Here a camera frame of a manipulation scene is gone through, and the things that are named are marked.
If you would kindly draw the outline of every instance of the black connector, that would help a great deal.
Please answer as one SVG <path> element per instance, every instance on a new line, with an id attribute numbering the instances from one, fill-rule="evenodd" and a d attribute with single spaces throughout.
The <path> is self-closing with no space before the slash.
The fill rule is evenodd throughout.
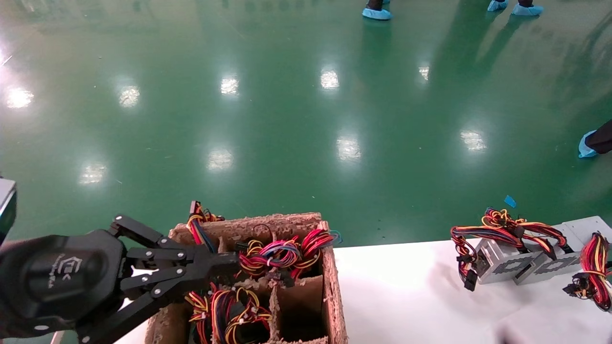
<path id="1" fill-rule="evenodd" d="M 245 309 L 246 309 L 246 307 L 244 307 L 244 305 L 241 304 L 240 302 L 237 302 L 237 303 L 233 304 L 229 308 L 228 319 L 233 319 L 233 318 L 239 316 L 240 314 L 242 314 L 242 312 L 244 312 Z"/>
<path id="2" fill-rule="evenodd" d="M 474 261 L 474 259 L 471 255 L 460 255 L 457 257 L 457 261 L 463 263 L 471 263 L 472 261 Z"/>
<path id="3" fill-rule="evenodd" d="M 254 238 L 248 237 L 247 240 L 245 240 L 245 241 L 236 241 L 236 243 L 234 245 L 234 250 L 238 251 L 238 252 L 246 252 L 246 251 L 248 251 L 248 244 L 251 242 L 251 240 L 254 240 Z"/>
<path id="4" fill-rule="evenodd" d="M 248 242 L 236 241 L 234 249 L 238 252 L 246 252 L 248 250 Z"/>
<path id="5" fill-rule="evenodd" d="M 578 295 L 576 294 L 580 289 L 580 287 L 578 287 L 576 284 L 568 284 L 567 287 L 563 288 L 563 291 L 565 291 L 566 294 L 568 294 L 569 296 L 572 297 L 578 297 Z"/>
<path id="6" fill-rule="evenodd" d="M 565 252 L 566 255 L 574 253 L 574 250 L 572 250 L 572 248 L 568 244 L 560 246 L 560 248 L 563 250 L 563 252 Z"/>
<path id="7" fill-rule="evenodd" d="M 552 260 L 557 260 L 557 254 L 555 254 L 554 252 L 554 247 L 550 244 L 548 239 L 544 239 L 543 241 L 544 243 L 546 243 L 546 246 L 548 247 L 548 251 L 544 250 L 544 254 Z"/>
<path id="8" fill-rule="evenodd" d="M 280 271 L 280 280 L 283 281 L 283 284 L 287 288 L 291 288 L 296 285 L 296 281 L 293 280 L 291 273 L 287 269 L 282 269 Z"/>
<path id="9" fill-rule="evenodd" d="M 517 247 L 517 251 L 519 251 L 519 253 L 529 253 L 529 250 L 527 249 L 527 247 L 525 247 L 525 245 L 523 244 L 522 247 Z"/>
<path id="10" fill-rule="evenodd" d="M 574 274 L 572 276 L 572 279 L 578 279 L 578 280 L 587 280 L 589 278 L 590 274 L 588 272 L 579 272 L 577 274 Z"/>
<path id="11" fill-rule="evenodd" d="M 508 228 L 508 231 L 510 232 L 510 234 L 514 235 L 515 237 L 519 239 L 521 239 L 523 235 L 525 234 L 525 229 L 523 228 L 523 226 L 516 226 L 514 228 Z"/>
<path id="12" fill-rule="evenodd" d="M 477 280 L 478 275 L 476 274 L 476 271 L 469 270 L 468 275 L 465 277 L 465 281 L 463 282 L 463 286 L 469 291 L 474 291 Z"/>

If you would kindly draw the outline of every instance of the cardboard divider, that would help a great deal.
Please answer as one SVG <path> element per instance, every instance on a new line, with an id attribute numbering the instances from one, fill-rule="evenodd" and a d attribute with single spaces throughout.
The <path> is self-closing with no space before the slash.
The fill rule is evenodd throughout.
<path id="1" fill-rule="evenodd" d="M 321 214 L 269 215 L 202 225 L 208 236 L 218 242 L 218 251 L 232 252 L 237 241 L 255 238 L 267 244 L 278 239 L 303 239 L 319 222 L 329 230 Z M 188 228 L 177 225 L 170 231 L 170 238 L 186 245 L 195 241 Z M 331 247 L 322 249 L 313 277 L 296 281 L 292 288 L 285 288 L 266 277 L 246 279 L 234 284 L 253 290 L 263 304 L 269 306 L 270 340 L 265 344 L 348 344 L 340 286 L 338 285 L 334 253 Z M 184 344 L 188 339 L 188 319 L 191 307 L 188 303 L 170 305 L 149 320 L 146 344 Z"/>

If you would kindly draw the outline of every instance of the table surface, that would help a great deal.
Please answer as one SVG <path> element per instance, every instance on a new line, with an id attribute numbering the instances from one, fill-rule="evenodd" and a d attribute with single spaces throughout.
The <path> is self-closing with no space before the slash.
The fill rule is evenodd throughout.
<path id="1" fill-rule="evenodd" d="M 463 288 L 452 241 L 335 249 L 351 344 L 610 343 L 612 317 L 568 297 L 571 275 Z M 118 344 L 144 342 L 146 323 Z"/>

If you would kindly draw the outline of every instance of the person's foot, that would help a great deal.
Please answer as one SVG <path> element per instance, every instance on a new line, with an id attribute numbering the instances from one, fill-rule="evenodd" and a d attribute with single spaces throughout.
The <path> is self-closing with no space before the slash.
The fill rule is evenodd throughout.
<path id="1" fill-rule="evenodd" d="M 388 5 L 391 2 L 391 0 L 382 0 L 382 4 L 383 5 Z"/>
<path id="2" fill-rule="evenodd" d="M 506 7 L 508 7 L 508 0 L 504 0 L 502 2 L 499 2 L 497 0 L 491 0 L 491 3 L 489 4 L 487 11 L 489 12 L 503 11 L 506 9 Z"/>
<path id="3" fill-rule="evenodd" d="M 542 6 L 523 7 L 517 4 L 512 10 L 514 15 L 540 15 L 544 11 Z"/>
<path id="4" fill-rule="evenodd" d="M 586 134 L 584 134 L 584 136 L 582 137 L 582 139 L 580 140 L 580 143 L 578 143 L 578 157 L 579 158 L 590 158 L 590 157 L 594 157 L 595 155 L 597 155 L 597 152 L 595 152 L 594 149 L 591 149 L 589 146 L 586 145 L 586 138 L 594 133 L 596 130 L 590 131 Z"/>
<path id="5" fill-rule="evenodd" d="M 393 18 L 393 15 L 391 15 L 391 12 L 387 10 L 376 11 L 372 9 L 364 9 L 364 11 L 361 12 L 361 14 L 366 18 L 371 18 L 371 19 L 376 19 L 376 20 L 389 20 Z"/>

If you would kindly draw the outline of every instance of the cable connector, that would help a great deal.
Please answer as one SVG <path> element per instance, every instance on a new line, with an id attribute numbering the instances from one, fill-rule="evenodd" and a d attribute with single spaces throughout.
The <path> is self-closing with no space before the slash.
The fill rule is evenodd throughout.
<path id="1" fill-rule="evenodd" d="M 548 250 L 544 250 L 544 254 L 552 260 L 557 260 L 557 254 L 555 254 L 554 247 L 550 244 L 550 241 L 548 241 L 548 239 L 544 239 L 542 241 L 546 243 L 546 246 L 548 247 Z"/>
<path id="2" fill-rule="evenodd" d="M 463 286 L 469 291 L 474 291 L 477 280 L 478 274 L 476 274 L 476 271 L 469 270 L 467 276 L 465 277 L 465 281 L 463 282 Z"/>
<path id="3" fill-rule="evenodd" d="M 577 274 L 574 274 L 572 276 L 572 279 L 574 280 L 584 280 L 586 281 L 589 278 L 589 273 L 588 272 L 579 272 Z"/>
<path id="4" fill-rule="evenodd" d="M 474 259 L 471 255 L 460 255 L 457 257 L 457 261 L 461 263 L 472 263 Z"/>
<path id="5" fill-rule="evenodd" d="M 246 307 L 244 307 L 244 305 L 240 302 L 237 302 L 235 304 L 233 304 L 230 308 L 229 308 L 229 312 L 228 312 L 228 318 L 229 319 L 233 319 L 237 316 L 239 316 L 240 314 L 242 314 L 242 312 L 244 312 L 244 310 L 246 309 Z"/>
<path id="6" fill-rule="evenodd" d="M 296 281 L 291 278 L 291 273 L 287 269 L 282 269 L 280 271 L 280 280 L 283 281 L 283 284 L 287 288 L 292 288 L 296 285 Z"/>
<path id="7" fill-rule="evenodd" d="M 580 287 L 574 283 L 568 284 L 567 287 L 563 288 L 563 291 L 565 291 L 566 294 L 572 297 L 578 297 L 576 293 L 579 292 L 580 290 L 581 290 Z"/>
<path id="8" fill-rule="evenodd" d="M 248 242 L 236 241 L 234 249 L 238 252 L 246 252 L 248 250 Z"/>
<path id="9" fill-rule="evenodd" d="M 565 244 L 565 245 L 563 245 L 563 246 L 559 246 L 559 247 L 560 247 L 560 248 L 563 250 L 563 252 L 564 252 L 566 255 L 568 255 L 568 254 L 570 254 L 570 253 L 574 253 L 574 250 L 572 250 L 572 248 L 571 248 L 571 247 L 570 247 L 568 244 Z"/>
<path id="10" fill-rule="evenodd" d="M 525 229 L 523 228 L 523 226 L 516 226 L 514 228 L 508 228 L 508 232 L 510 232 L 515 237 L 521 239 L 525 234 Z"/>
<path id="11" fill-rule="evenodd" d="M 198 201 L 192 201 L 191 206 L 189 207 L 189 216 L 195 214 L 195 210 L 198 208 Z"/>

